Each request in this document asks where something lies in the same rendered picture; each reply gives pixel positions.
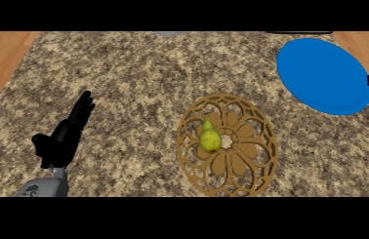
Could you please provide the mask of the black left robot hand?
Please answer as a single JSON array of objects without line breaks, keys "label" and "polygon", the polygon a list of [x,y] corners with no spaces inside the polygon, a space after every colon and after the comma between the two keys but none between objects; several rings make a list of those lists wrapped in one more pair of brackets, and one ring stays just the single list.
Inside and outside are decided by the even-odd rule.
[{"label": "black left robot hand", "polygon": [[32,137],[36,155],[42,158],[42,169],[63,168],[71,164],[94,108],[92,92],[85,91],[70,116],[58,124],[52,135],[36,134]]}]

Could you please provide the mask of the brown round cutout placemat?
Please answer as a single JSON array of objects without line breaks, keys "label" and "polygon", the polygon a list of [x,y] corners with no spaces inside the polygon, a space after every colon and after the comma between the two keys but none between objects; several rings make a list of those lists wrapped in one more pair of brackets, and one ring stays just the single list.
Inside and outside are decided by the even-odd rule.
[{"label": "brown round cutout placemat", "polygon": [[[210,118],[229,145],[218,152],[201,148]],[[272,123],[251,101],[215,94],[188,108],[176,132],[176,155],[185,176],[209,196],[257,196],[278,169],[278,138]]]}]

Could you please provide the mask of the blue round plate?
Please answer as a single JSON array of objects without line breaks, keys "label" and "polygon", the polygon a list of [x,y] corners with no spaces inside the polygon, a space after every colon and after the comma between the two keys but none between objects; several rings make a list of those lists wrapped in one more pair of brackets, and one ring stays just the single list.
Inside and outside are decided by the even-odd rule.
[{"label": "blue round plate", "polygon": [[277,54],[285,88],[313,109],[336,116],[369,106],[369,73],[350,52],[318,38],[288,41]]}]

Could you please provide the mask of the yellow-green pear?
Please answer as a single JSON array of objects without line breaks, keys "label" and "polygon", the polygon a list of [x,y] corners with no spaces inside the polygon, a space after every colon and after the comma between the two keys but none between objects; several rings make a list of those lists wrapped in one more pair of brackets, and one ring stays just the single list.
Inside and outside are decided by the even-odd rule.
[{"label": "yellow-green pear", "polygon": [[206,119],[201,132],[201,147],[209,153],[216,153],[222,146],[220,134],[216,130],[212,118]]}]

